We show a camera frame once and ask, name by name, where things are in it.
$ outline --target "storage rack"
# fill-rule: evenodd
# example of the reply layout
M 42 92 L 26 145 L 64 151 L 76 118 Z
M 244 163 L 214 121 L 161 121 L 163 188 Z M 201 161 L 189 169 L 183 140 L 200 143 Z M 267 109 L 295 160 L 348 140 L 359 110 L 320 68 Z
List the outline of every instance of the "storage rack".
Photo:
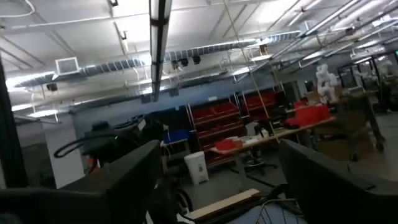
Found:
M 241 113 L 236 104 L 235 96 L 228 100 L 217 100 L 193 108 L 187 105 L 190 121 L 197 134 L 200 150 L 205 152 L 208 166 L 216 166 L 231 161 L 230 156 L 221 156 L 209 149 L 214 143 L 230 136 L 245 134 Z

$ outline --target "wheel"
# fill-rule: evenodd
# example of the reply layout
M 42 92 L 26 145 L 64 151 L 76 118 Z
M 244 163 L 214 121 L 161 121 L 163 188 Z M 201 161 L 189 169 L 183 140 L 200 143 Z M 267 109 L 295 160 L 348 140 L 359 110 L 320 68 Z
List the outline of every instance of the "wheel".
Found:
M 379 152 L 383 152 L 383 151 L 384 151 L 384 145 L 383 145 L 383 143 L 377 143 L 377 144 L 376 144 L 376 149 L 377 149 Z
M 352 154 L 349 160 L 352 161 L 352 162 L 356 162 L 356 161 L 358 161 L 358 159 L 359 158 L 358 158 L 358 155 L 356 153 L 356 154 Z

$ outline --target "equipment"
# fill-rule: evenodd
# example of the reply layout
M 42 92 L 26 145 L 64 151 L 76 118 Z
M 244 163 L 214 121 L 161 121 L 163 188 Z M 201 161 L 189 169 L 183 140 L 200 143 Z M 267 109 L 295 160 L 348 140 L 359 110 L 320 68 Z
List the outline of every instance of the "equipment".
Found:
M 308 223 L 397 223 L 398 184 L 289 140 L 279 160 Z
M 159 142 L 151 141 L 59 190 L 0 191 L 0 213 L 23 224 L 144 223 L 161 175 Z

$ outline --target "white wall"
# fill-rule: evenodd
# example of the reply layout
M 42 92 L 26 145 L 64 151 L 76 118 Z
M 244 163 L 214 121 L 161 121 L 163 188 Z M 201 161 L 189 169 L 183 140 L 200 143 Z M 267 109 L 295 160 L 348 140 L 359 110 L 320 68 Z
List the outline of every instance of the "white wall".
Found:
M 43 124 L 44 135 L 50 154 L 52 170 L 57 188 L 63 187 L 84 176 L 83 163 L 79 150 L 61 159 L 54 158 L 54 152 L 65 144 L 76 140 L 76 132 L 71 115 L 59 117 L 61 124 Z

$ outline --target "black cable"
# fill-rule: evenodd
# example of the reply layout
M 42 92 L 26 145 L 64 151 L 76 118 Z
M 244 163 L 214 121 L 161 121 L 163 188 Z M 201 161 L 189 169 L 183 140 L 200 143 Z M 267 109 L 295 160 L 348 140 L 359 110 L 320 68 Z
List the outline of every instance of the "black cable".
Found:
M 77 140 L 75 140 L 75 141 L 72 141 L 72 142 L 70 142 L 70 143 L 68 143 L 68 144 L 66 144 L 66 145 L 64 145 L 64 146 L 62 146 L 61 148 L 59 148 L 59 149 L 57 149 L 57 150 L 55 151 L 54 157 L 57 158 L 57 159 L 63 158 L 63 157 L 65 157 L 67 154 L 69 154 L 69 153 L 73 152 L 74 150 L 78 149 L 79 147 L 82 147 L 83 143 L 81 143 L 81 144 L 75 146 L 74 148 L 72 148 L 72 149 L 68 150 L 67 152 L 65 152 L 64 154 L 61 154 L 61 155 L 60 155 L 60 152 L 62 152 L 63 150 L 67 149 L 68 147 L 70 147 L 70 146 L 72 146 L 72 145 L 74 145 L 74 144 L 78 144 L 79 142 L 82 142 L 82 141 L 90 141 L 90 140 L 92 140 L 92 139 L 98 139 L 98 138 L 109 138 L 109 137 L 113 137 L 114 139 L 117 139 L 117 138 L 128 139 L 129 141 L 132 141 L 132 142 L 134 142 L 135 144 L 137 144 L 137 145 L 139 146 L 139 144 L 138 144 L 135 140 L 132 140 L 132 139 L 127 138 L 127 137 L 124 137 L 124 136 L 119 136 L 119 135 L 117 135 L 117 134 L 97 134 L 97 135 L 94 135 L 94 136 L 86 136 L 86 137 L 77 139 Z

